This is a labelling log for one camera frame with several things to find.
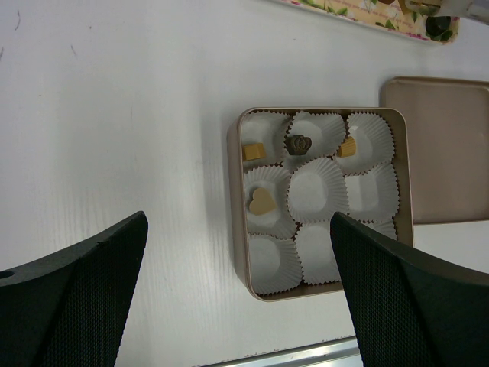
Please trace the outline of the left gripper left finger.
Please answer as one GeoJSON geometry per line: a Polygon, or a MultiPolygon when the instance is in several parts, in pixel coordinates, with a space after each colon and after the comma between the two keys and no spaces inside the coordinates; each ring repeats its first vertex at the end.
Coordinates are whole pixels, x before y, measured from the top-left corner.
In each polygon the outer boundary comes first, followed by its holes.
{"type": "Polygon", "coordinates": [[[113,366],[148,221],[140,211],[93,237],[1,273],[3,366],[113,366]]]}

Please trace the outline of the metal tongs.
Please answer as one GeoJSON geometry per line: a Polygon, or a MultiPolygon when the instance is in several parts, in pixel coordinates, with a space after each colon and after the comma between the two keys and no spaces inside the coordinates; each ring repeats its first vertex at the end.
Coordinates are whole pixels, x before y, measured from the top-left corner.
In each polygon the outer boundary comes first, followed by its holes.
{"type": "Polygon", "coordinates": [[[410,0],[411,11],[428,16],[450,16],[488,23],[488,0],[410,0]]]}

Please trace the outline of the yellow round chocolate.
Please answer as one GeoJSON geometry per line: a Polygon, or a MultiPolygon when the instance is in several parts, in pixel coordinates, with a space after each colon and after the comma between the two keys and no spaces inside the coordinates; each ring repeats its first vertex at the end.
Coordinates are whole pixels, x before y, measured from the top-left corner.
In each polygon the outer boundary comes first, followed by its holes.
{"type": "Polygon", "coordinates": [[[347,158],[354,156],[357,151],[356,141],[353,137],[348,137],[345,141],[340,145],[337,156],[339,158],[347,158]]]}

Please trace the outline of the yellow square chocolate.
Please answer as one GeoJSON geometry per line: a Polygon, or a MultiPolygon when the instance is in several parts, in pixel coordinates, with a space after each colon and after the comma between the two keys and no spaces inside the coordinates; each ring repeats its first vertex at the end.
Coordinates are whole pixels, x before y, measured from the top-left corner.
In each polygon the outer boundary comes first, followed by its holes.
{"type": "Polygon", "coordinates": [[[244,161],[254,161],[267,156],[262,143],[253,143],[242,147],[242,157],[244,161]]]}

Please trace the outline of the yellow heart chocolate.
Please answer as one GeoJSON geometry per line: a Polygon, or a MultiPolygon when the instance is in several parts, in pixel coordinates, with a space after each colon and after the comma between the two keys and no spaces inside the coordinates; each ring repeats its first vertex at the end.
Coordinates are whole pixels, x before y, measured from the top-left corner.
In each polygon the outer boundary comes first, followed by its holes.
{"type": "Polygon", "coordinates": [[[258,187],[252,193],[252,200],[249,204],[249,211],[256,216],[261,216],[274,211],[277,204],[270,192],[263,187],[258,187]]]}

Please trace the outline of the dark crown chocolate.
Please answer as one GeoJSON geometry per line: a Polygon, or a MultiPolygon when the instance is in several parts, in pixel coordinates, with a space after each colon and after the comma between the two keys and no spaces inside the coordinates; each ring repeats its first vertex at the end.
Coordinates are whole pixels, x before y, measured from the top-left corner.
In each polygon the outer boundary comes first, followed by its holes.
{"type": "Polygon", "coordinates": [[[304,135],[291,135],[286,136],[284,144],[289,155],[302,156],[312,147],[312,139],[304,135]]]}

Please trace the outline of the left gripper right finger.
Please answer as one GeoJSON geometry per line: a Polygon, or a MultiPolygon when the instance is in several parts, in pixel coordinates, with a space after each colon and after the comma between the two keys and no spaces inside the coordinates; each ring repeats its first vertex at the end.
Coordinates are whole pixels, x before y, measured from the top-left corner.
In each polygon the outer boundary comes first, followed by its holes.
{"type": "Polygon", "coordinates": [[[330,236],[365,366],[486,366],[488,275],[337,212],[330,236]]]}

